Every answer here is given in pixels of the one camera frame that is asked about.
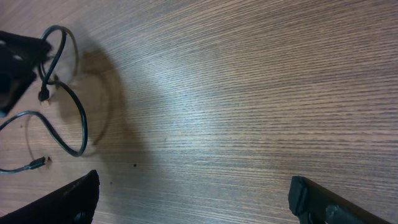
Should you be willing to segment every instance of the black plastic object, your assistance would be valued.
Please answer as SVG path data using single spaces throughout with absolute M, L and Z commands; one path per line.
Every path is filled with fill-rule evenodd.
M 51 45 L 42 39 L 0 31 L 0 118 L 5 117 L 36 79 Z
M 2 224 L 89 224 L 98 202 L 100 180 L 92 170 L 84 177 L 0 218 Z
M 292 177 L 289 208 L 301 224 L 389 222 L 369 213 L 305 177 Z

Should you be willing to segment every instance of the wooden table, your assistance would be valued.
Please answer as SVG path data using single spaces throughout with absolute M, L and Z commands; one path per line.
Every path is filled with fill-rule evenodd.
M 5 215 L 96 169 L 94 223 L 298 223 L 290 178 L 304 175 L 398 220 L 396 1 L 0 2 L 0 29 L 68 27 L 56 68 L 88 115 L 85 156 L 37 118 L 0 134 Z M 59 43 L 60 34 L 50 41 Z M 35 82 L 11 111 L 41 111 L 80 147 L 63 91 Z

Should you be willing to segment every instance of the cable plug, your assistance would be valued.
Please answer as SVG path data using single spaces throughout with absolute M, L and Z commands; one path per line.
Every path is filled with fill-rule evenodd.
M 45 157 L 41 157 L 39 159 L 35 159 L 33 160 L 30 164 L 29 164 L 29 169 L 36 169 L 39 168 L 41 166 L 45 165 Z
M 50 91 L 46 87 L 42 88 L 42 90 L 39 92 L 39 101 L 43 102 L 45 100 L 48 100 L 50 98 Z

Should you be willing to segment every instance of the black cable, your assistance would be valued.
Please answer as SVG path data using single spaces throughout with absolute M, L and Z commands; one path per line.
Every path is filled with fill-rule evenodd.
M 60 87 L 62 87 L 73 99 L 73 101 L 75 102 L 79 113 L 80 113 L 80 117 L 81 117 L 81 128 L 82 128 L 82 142 L 81 142 L 81 146 L 79 151 L 75 151 L 73 150 L 71 147 L 69 147 L 63 140 L 62 138 L 59 136 L 59 134 L 57 133 L 57 131 L 54 129 L 54 127 L 50 124 L 50 122 L 45 118 L 44 115 L 42 115 L 41 113 L 37 112 L 37 111 L 24 111 L 21 112 L 15 116 L 13 116 L 12 118 L 8 119 L 6 122 L 4 122 L 1 126 L 0 126 L 0 131 L 6 127 L 11 121 L 14 121 L 17 118 L 20 118 L 21 116 L 24 115 L 33 115 L 33 116 L 37 116 L 44 124 L 44 126 L 47 128 L 47 130 L 49 131 L 49 133 L 51 134 L 51 136 L 54 138 L 54 140 L 70 155 L 78 157 L 81 156 L 87 146 L 87 139 L 88 139 L 88 128 L 87 128 L 87 117 L 86 117 L 86 113 L 85 110 L 83 108 L 83 105 L 81 104 L 80 100 L 78 99 L 78 97 L 76 96 L 76 94 L 72 91 L 72 89 L 70 89 L 66 84 L 64 84 L 61 81 L 55 80 L 55 81 L 51 81 L 50 80 L 50 76 L 51 73 L 53 72 L 55 66 L 57 65 L 58 60 L 61 57 L 63 48 L 65 46 L 66 43 L 66 36 L 67 36 L 67 32 L 66 32 L 66 28 L 62 27 L 62 26 L 51 26 L 49 27 L 43 34 L 42 36 L 42 40 L 46 40 L 47 37 L 53 33 L 56 30 L 60 30 L 62 33 L 62 39 L 61 39 L 61 43 L 60 46 L 58 48 L 57 53 L 55 54 L 51 64 L 50 64 L 50 68 L 49 70 L 46 72 L 44 69 L 44 65 L 41 64 L 38 67 L 38 71 L 39 71 L 39 77 L 40 79 L 43 81 L 42 83 L 42 89 L 39 93 L 39 100 L 40 101 L 44 101 L 47 100 L 49 98 L 49 90 L 47 89 L 47 85 L 58 85 Z M 14 170 L 2 170 L 0 169 L 0 173 L 3 174 L 14 174 L 16 172 L 21 172 L 27 169 L 35 169 L 38 168 L 42 165 L 44 165 L 43 158 L 37 159 L 35 161 L 32 161 L 29 165 L 26 165 L 24 167 L 18 168 L 18 169 L 14 169 Z

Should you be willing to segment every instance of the wire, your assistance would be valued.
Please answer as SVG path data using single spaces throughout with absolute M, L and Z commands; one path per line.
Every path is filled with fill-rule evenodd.
M 81 142 L 81 146 L 79 151 L 73 150 L 71 147 L 69 147 L 63 140 L 62 138 L 59 136 L 58 132 L 54 129 L 54 127 L 50 124 L 50 122 L 45 118 L 45 116 L 43 114 L 41 114 L 40 112 L 37 111 L 24 111 L 21 112 L 15 116 L 13 116 L 12 118 L 8 119 L 6 122 L 4 122 L 1 126 L 0 126 L 0 131 L 5 128 L 9 123 L 11 123 L 11 121 L 14 121 L 17 118 L 20 118 L 22 116 L 25 116 L 27 114 L 29 115 L 33 115 L 38 117 L 44 124 L 44 126 L 47 128 L 47 130 L 49 131 L 49 133 L 51 134 L 51 136 L 54 138 L 54 140 L 70 155 L 74 156 L 74 157 L 79 157 L 81 156 L 87 146 L 87 140 L 88 140 L 88 128 L 87 128 L 87 117 L 86 117 L 86 113 L 85 110 L 83 108 L 83 105 L 81 104 L 80 100 L 78 99 L 78 97 L 76 96 L 76 94 L 72 91 L 71 88 L 69 88 L 68 85 L 66 85 L 65 83 L 59 81 L 59 80 L 55 80 L 55 81 L 51 81 L 50 77 L 51 74 L 55 68 L 55 66 L 57 65 L 58 60 L 61 57 L 63 48 L 65 47 L 65 43 L 66 43 L 66 38 L 67 38 L 67 32 L 66 32 L 66 28 L 62 27 L 62 26 L 51 26 L 49 27 L 42 36 L 42 40 L 46 40 L 47 37 L 53 33 L 56 30 L 60 30 L 62 33 L 62 39 L 61 39 L 61 43 L 60 46 L 57 50 L 57 53 L 55 54 L 49 70 L 46 72 L 44 69 L 44 65 L 41 63 L 38 66 L 38 71 L 39 71 L 39 77 L 42 80 L 42 89 L 39 93 L 39 100 L 40 101 L 44 101 L 47 100 L 49 98 L 49 90 L 47 89 L 47 85 L 58 85 L 60 87 L 62 87 L 73 99 L 73 101 L 75 102 L 79 113 L 80 113 L 80 118 L 81 118 L 81 129 L 82 129 L 82 142 Z M 32 161 L 30 163 L 30 165 L 26 165 L 24 167 L 18 168 L 18 169 L 14 169 L 14 170 L 3 170 L 0 169 L 0 174 L 14 174 L 16 172 L 21 172 L 27 169 L 36 169 L 40 166 L 33 166 L 32 163 L 34 163 L 35 161 Z

